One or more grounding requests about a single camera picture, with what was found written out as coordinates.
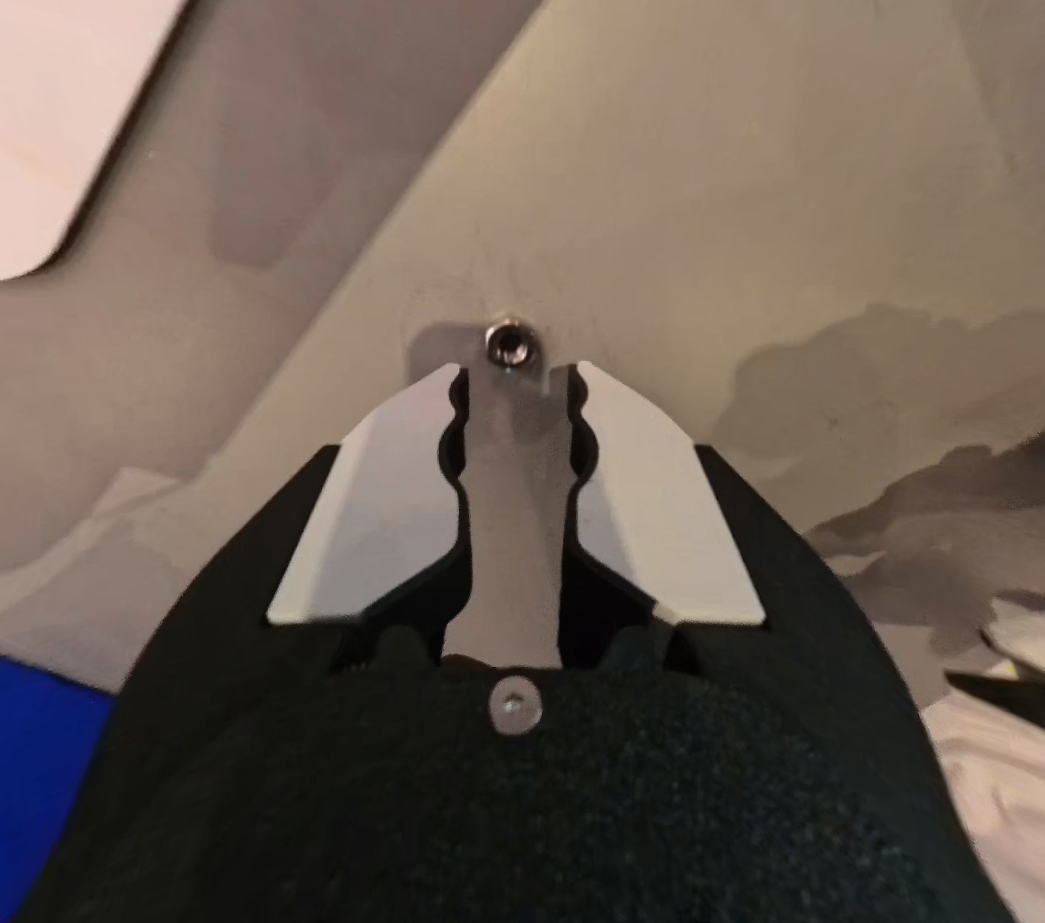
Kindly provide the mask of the steel hex nut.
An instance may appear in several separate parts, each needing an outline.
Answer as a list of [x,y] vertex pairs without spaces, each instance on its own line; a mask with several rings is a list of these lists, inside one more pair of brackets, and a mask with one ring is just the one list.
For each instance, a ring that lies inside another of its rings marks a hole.
[[516,317],[504,317],[485,331],[485,355],[493,366],[516,370],[532,365],[540,352],[537,332]]

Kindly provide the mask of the blue plastic bin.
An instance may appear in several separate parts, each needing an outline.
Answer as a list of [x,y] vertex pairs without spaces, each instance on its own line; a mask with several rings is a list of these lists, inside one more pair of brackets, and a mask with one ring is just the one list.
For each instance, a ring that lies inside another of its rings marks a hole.
[[108,692],[1,657],[1,920],[59,841],[114,703]]

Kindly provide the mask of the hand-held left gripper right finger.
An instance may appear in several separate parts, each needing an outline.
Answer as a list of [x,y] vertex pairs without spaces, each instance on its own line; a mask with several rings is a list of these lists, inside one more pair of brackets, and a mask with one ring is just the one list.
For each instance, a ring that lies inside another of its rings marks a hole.
[[570,368],[583,561],[670,625],[760,627],[766,612],[686,431],[634,388],[582,360]]

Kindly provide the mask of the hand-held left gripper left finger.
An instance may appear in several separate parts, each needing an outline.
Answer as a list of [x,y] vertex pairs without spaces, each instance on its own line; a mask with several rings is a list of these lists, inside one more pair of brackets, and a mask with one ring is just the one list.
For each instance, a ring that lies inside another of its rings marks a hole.
[[388,398],[336,447],[268,604],[274,626],[409,625],[442,646],[472,589],[468,372],[447,363]]

